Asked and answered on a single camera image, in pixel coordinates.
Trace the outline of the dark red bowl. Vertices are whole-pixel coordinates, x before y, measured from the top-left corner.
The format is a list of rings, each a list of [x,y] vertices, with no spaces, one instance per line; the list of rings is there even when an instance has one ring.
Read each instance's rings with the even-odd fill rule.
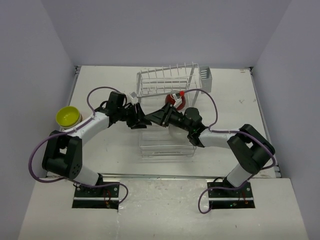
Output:
[[[178,111],[182,110],[186,105],[186,98],[184,95],[180,95],[179,93],[168,94],[165,97],[165,103],[171,104]]]

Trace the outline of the beige flower pattern bowl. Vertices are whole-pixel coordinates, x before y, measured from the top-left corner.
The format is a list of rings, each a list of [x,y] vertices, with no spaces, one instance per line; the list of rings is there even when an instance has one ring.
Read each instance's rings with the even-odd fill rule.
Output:
[[[179,143],[188,143],[188,131],[181,129],[177,126],[174,126],[172,124],[169,125],[168,131],[170,136],[173,140],[179,142]]]

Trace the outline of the cream speckled bowl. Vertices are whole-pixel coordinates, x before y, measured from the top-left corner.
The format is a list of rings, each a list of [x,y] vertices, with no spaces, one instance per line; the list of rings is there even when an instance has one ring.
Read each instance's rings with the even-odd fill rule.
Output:
[[[61,128],[64,129],[64,130],[68,130],[68,129],[71,129],[71,128],[75,127],[76,125],[78,125],[82,121],[83,121],[83,116],[80,114],[79,118],[78,118],[78,120],[76,122],[74,122],[70,126],[62,126]]]

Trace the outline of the lime green bowl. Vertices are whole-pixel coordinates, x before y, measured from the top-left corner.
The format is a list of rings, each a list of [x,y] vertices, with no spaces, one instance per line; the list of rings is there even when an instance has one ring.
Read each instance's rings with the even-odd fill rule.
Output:
[[[80,120],[80,118],[81,114],[74,106],[66,106],[61,108],[55,116],[57,124],[63,128],[72,127]]]

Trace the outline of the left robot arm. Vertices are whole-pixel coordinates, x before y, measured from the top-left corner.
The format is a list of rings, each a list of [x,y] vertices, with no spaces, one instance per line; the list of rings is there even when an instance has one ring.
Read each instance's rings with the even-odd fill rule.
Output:
[[[42,168],[70,181],[86,186],[92,196],[103,193],[101,175],[83,164],[83,147],[100,132],[117,122],[125,122],[133,130],[145,129],[152,123],[145,119],[139,103],[125,103],[124,93],[112,91],[105,106],[93,110],[86,120],[73,129],[53,131],[47,141]]]

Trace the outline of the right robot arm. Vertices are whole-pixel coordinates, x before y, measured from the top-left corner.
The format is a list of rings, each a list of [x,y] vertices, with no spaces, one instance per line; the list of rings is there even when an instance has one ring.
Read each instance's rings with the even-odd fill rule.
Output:
[[[162,127],[172,125],[187,131],[187,138],[193,146],[230,149],[238,164],[223,180],[223,191],[227,196],[235,196],[245,182],[276,164],[274,147],[250,124],[238,130],[213,130],[202,123],[197,108],[189,107],[181,113],[171,105],[165,105],[144,118]]]

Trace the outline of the white perforated cutlery holder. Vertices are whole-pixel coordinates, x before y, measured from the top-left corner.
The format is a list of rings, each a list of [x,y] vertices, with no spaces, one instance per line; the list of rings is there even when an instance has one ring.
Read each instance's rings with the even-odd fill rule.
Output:
[[[199,67],[199,78],[201,82],[201,88],[210,93],[212,90],[212,73],[209,66],[200,66]]]

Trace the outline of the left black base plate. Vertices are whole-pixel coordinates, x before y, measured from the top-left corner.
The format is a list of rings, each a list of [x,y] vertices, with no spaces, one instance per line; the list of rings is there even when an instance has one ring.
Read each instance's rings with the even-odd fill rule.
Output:
[[[73,185],[73,209],[119,209],[119,185],[115,182],[101,188],[88,188],[76,183]]]

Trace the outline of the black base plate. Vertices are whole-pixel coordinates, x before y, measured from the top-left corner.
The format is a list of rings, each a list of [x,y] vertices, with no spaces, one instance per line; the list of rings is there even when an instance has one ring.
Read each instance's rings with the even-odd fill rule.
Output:
[[[254,209],[255,202],[251,183],[240,190],[212,189],[208,192],[209,206],[213,210],[218,209]]]
[[[101,188],[88,188],[76,183],[73,185],[73,209],[119,209],[119,185],[115,182]]]

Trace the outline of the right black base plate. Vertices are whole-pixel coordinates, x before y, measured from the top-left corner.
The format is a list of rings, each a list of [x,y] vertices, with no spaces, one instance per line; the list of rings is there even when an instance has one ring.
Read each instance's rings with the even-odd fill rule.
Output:
[[[251,183],[240,190],[212,189],[208,192],[209,206],[213,210],[218,209],[254,209],[255,202]]]

